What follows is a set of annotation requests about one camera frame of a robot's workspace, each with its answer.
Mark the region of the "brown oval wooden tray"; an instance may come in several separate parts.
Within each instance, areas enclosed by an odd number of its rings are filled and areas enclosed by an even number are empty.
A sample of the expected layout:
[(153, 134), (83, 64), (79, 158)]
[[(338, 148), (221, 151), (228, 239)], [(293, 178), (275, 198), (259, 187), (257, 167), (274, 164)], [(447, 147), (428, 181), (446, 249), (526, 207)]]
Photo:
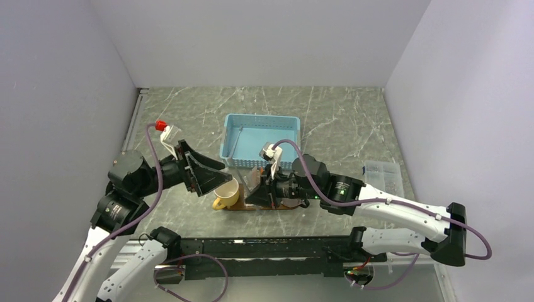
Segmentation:
[(280, 201), (280, 204), (278, 206), (276, 206), (275, 208), (260, 208), (258, 206), (254, 206), (254, 205), (251, 205), (251, 204), (247, 204), (245, 203), (245, 197), (247, 196), (246, 192), (244, 191), (244, 188), (243, 187), (240, 187), (239, 188), (239, 199), (237, 201), (237, 203), (229, 208), (224, 208), (224, 210), (226, 211), (252, 211), (252, 210), (259, 210), (259, 211), (263, 211), (263, 210), (266, 210), (266, 211), (271, 211), (271, 210), (277, 210), (277, 211), (281, 211), (281, 210), (294, 210), (296, 208), (288, 208), (284, 205), (284, 202), (287, 201), (288, 199), (282, 199)]

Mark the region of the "yellow ceramic mug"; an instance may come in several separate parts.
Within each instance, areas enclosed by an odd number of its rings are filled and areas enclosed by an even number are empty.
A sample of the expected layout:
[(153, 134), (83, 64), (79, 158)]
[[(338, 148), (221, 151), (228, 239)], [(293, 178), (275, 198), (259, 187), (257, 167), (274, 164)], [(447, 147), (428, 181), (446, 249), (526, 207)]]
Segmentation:
[(239, 199), (239, 183), (233, 179), (214, 190), (216, 196), (212, 204), (213, 210), (222, 210), (235, 205)]

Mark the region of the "grey toothbrush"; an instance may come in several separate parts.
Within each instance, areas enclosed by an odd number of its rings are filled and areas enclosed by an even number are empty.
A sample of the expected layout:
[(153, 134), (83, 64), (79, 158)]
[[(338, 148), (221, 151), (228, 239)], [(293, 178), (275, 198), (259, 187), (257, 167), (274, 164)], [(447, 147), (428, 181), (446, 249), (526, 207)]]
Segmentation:
[(229, 153), (229, 158), (230, 159), (232, 159), (234, 154), (235, 154), (235, 151), (236, 151), (236, 148), (237, 148), (237, 144), (239, 143), (239, 138), (241, 136), (241, 133), (242, 133), (243, 129), (244, 129), (244, 127), (242, 125), (238, 129), (235, 142), (233, 143), (232, 148), (231, 148), (230, 153)]

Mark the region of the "mauve ceramic mug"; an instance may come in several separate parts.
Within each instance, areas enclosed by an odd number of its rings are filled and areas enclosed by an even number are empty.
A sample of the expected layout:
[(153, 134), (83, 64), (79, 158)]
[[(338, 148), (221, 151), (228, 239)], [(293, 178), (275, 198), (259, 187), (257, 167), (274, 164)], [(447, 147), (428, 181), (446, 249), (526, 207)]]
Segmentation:
[(288, 208), (308, 208), (310, 203), (307, 199), (288, 199), (284, 202), (284, 205)]

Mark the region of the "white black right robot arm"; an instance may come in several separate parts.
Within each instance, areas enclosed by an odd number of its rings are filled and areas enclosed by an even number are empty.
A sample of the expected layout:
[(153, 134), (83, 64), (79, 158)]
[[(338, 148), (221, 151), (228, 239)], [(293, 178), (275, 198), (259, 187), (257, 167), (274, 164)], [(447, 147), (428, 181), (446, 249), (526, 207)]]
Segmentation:
[(300, 201), (304, 208), (316, 200), (335, 215), (363, 215), (393, 223), (390, 231), (356, 227), (347, 253), (355, 261), (382, 253), (415, 253), (448, 266), (465, 265), (467, 231), (465, 206), (447, 207), (417, 203), (381, 191), (359, 179), (328, 171), (326, 165), (305, 154), (284, 174), (268, 164), (259, 183), (245, 201), (262, 208), (277, 208), (284, 199)]

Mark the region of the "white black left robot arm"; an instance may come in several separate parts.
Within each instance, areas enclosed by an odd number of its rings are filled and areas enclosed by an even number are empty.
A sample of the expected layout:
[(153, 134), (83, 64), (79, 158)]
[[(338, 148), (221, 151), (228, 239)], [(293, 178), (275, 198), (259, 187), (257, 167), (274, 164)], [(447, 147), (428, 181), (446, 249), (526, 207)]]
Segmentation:
[(181, 236), (163, 226), (151, 231), (137, 254), (112, 275), (109, 271), (139, 223), (155, 209), (165, 189), (184, 184), (204, 196), (232, 180), (225, 165), (194, 151), (184, 141), (153, 166), (138, 150), (120, 153), (94, 212), (81, 254), (55, 301), (118, 301), (144, 272), (182, 255)]

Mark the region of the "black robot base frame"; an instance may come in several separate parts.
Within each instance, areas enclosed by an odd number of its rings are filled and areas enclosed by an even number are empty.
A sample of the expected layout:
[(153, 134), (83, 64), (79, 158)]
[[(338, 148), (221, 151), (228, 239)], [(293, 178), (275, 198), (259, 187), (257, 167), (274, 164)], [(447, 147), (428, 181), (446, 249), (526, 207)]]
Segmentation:
[(350, 235), (182, 238), (165, 266), (179, 265), (187, 281), (208, 277), (321, 275), (343, 277), (353, 266), (387, 261), (370, 255)]

